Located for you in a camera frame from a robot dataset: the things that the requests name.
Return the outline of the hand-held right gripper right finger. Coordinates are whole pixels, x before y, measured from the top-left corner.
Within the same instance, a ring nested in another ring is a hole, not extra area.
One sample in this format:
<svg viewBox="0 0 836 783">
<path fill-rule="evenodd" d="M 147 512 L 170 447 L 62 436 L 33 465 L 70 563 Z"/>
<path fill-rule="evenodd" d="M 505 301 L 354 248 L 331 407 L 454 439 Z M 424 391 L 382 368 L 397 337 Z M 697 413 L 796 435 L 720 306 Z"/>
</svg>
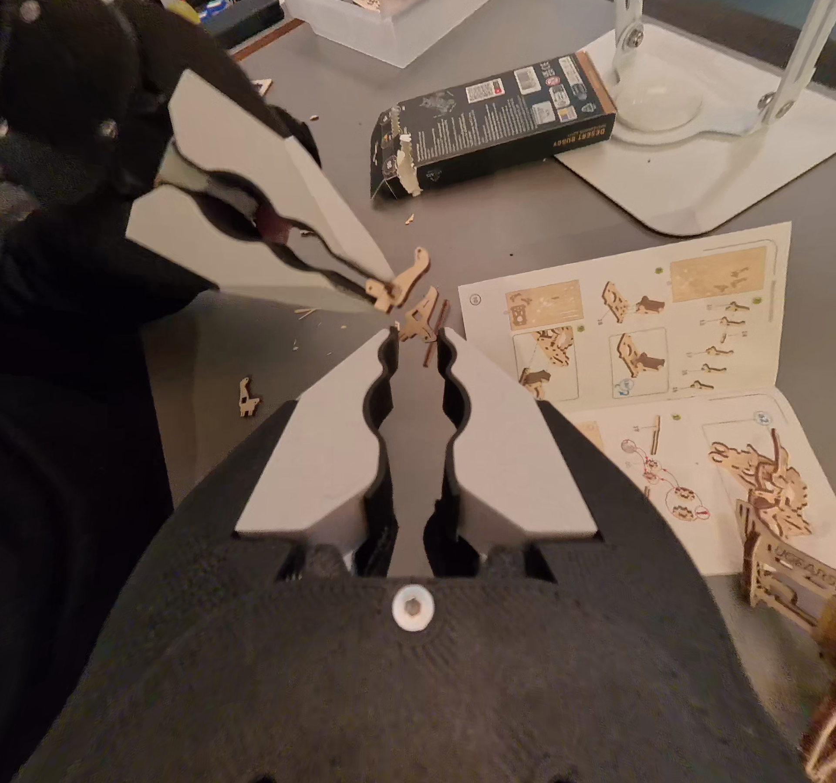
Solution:
<svg viewBox="0 0 836 783">
<path fill-rule="evenodd" d="M 496 549 L 588 540 L 597 527 L 538 401 L 452 329 L 436 337 L 454 432 L 425 524 L 433 575 L 472 577 Z"/>
</svg>

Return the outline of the person's black clothed torso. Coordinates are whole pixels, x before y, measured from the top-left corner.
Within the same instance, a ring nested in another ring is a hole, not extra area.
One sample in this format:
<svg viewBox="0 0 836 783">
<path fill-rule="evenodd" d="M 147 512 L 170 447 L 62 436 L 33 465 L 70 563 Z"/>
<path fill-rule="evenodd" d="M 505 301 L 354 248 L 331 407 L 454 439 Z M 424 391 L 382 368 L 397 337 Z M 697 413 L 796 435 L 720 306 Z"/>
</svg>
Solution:
<svg viewBox="0 0 836 783">
<path fill-rule="evenodd" d="M 99 199 L 2 228 L 1 769 L 47 734 L 172 514 L 141 328 L 210 286 Z"/>
</svg>

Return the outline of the wooden model assembly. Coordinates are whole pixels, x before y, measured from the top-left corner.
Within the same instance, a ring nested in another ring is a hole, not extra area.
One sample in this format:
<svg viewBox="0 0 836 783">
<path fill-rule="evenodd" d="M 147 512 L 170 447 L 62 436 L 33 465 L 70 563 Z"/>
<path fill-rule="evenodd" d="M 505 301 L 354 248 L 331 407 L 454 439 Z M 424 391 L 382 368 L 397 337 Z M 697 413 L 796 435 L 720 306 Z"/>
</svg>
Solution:
<svg viewBox="0 0 836 783">
<path fill-rule="evenodd" d="M 736 510 L 744 597 L 752 607 L 768 606 L 795 623 L 834 661 L 834 569 L 779 538 L 753 505 L 737 500 Z"/>
</svg>

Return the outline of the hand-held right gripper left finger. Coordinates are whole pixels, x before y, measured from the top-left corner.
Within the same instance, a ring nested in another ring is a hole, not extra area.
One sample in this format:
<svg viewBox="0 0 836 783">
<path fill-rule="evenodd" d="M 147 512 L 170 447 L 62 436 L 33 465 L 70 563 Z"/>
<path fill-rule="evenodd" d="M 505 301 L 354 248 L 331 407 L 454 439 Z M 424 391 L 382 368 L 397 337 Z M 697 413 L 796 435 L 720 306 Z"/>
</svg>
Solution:
<svg viewBox="0 0 836 783">
<path fill-rule="evenodd" d="M 381 330 L 283 407 L 287 423 L 237 535 L 328 546 L 356 575 L 388 573 L 399 526 L 381 426 L 398 365 L 398 330 Z"/>
</svg>

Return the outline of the white metal stand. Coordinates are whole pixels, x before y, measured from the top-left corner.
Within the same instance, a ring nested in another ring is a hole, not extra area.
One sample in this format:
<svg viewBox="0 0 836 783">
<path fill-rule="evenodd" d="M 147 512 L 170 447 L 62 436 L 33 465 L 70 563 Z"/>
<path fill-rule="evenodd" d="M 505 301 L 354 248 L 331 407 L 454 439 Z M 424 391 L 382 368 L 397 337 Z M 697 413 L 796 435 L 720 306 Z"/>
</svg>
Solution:
<svg viewBox="0 0 836 783">
<path fill-rule="evenodd" d="M 834 156 L 834 97 L 810 89 L 834 20 L 835 0 L 814 0 L 775 76 L 614 0 L 614 29 L 584 48 L 612 134 L 556 159 L 655 232 L 711 232 Z"/>
</svg>

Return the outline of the printed instruction booklet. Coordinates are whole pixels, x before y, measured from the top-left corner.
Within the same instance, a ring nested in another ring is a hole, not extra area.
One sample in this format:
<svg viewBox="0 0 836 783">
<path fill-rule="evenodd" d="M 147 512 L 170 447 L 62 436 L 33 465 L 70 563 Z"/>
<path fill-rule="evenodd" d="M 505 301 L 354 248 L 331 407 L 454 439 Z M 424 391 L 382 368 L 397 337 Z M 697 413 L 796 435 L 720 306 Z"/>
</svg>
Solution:
<svg viewBox="0 0 836 783">
<path fill-rule="evenodd" d="M 776 386 L 791 229 L 459 288 L 466 338 L 618 465 L 708 576 L 741 569 L 738 500 L 834 567 L 834 492 Z"/>
</svg>

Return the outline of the black cardboard kit box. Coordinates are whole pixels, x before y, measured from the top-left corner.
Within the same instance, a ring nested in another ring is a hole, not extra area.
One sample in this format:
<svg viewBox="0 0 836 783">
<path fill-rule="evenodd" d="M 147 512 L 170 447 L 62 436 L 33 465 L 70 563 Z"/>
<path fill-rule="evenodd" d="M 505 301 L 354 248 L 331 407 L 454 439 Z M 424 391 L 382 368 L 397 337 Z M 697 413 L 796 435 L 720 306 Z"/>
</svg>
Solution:
<svg viewBox="0 0 836 783">
<path fill-rule="evenodd" d="M 371 200 L 417 196 L 609 140 L 617 110 L 579 51 L 405 99 L 371 136 Z"/>
</svg>

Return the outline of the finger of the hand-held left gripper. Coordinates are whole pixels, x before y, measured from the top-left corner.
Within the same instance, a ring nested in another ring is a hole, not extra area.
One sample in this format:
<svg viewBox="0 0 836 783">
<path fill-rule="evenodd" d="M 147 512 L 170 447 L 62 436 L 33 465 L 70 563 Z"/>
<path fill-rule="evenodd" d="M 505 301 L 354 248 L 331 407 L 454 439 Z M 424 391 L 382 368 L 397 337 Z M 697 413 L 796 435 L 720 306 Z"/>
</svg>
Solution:
<svg viewBox="0 0 836 783">
<path fill-rule="evenodd" d="M 126 236 L 227 295 L 331 312 L 376 311 L 373 299 L 335 275 L 287 264 L 260 235 L 243 239 L 219 228 L 205 204 L 174 186 L 134 201 Z"/>
<path fill-rule="evenodd" d="M 287 264 L 331 273 L 339 284 L 354 285 L 345 270 L 364 285 L 394 279 L 372 236 L 295 137 L 277 134 L 191 70 L 168 109 L 173 137 L 163 185 L 196 197 L 219 228 L 254 240 L 256 211 L 270 205 L 294 225 L 287 244 L 266 242 Z"/>
</svg>

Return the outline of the wooden axle lever assembly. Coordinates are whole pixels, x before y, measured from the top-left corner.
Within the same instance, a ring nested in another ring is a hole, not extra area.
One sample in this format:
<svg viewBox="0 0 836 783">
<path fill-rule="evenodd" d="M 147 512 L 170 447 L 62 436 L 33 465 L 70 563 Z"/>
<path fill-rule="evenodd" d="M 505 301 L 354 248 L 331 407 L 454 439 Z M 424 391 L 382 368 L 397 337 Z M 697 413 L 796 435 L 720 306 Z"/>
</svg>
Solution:
<svg viewBox="0 0 836 783">
<path fill-rule="evenodd" d="M 431 266 L 429 252 L 422 246 L 415 249 L 412 265 L 397 275 L 391 282 L 367 279 L 365 294 L 373 301 L 374 309 L 390 313 L 404 306 L 415 285 L 426 275 Z"/>
</svg>

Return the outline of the black flat case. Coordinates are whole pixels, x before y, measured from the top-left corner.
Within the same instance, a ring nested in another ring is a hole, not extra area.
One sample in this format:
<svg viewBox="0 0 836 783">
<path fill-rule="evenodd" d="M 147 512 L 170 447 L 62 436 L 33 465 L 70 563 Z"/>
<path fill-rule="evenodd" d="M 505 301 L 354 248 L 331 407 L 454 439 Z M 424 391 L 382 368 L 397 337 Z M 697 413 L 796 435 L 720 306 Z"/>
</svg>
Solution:
<svg viewBox="0 0 836 783">
<path fill-rule="evenodd" d="M 280 0 L 241 0 L 206 17 L 201 25 L 225 49 L 244 44 L 285 19 Z"/>
</svg>

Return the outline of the person's left hand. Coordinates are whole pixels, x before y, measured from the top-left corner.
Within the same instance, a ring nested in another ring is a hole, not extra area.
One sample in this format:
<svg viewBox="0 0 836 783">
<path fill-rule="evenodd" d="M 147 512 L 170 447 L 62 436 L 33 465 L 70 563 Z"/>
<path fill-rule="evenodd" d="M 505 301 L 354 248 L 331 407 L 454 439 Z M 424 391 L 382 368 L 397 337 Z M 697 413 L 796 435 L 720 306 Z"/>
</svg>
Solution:
<svg viewBox="0 0 836 783">
<path fill-rule="evenodd" d="M 278 214 L 270 205 L 260 205 L 254 223 L 262 239 L 271 244 L 285 245 L 294 228 L 293 222 Z"/>
</svg>

